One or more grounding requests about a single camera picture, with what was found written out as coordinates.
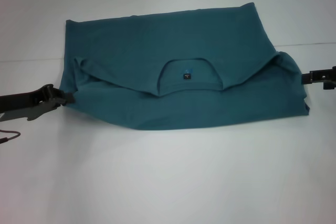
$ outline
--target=clothing label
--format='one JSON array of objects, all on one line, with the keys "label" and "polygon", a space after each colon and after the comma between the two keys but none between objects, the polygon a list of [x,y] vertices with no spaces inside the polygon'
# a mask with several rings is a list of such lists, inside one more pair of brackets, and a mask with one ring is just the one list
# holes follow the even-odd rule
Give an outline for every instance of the clothing label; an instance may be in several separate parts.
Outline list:
[{"label": "clothing label", "polygon": [[185,73],[185,74],[183,75],[183,79],[184,79],[184,80],[190,80],[190,79],[191,79],[191,73]]}]

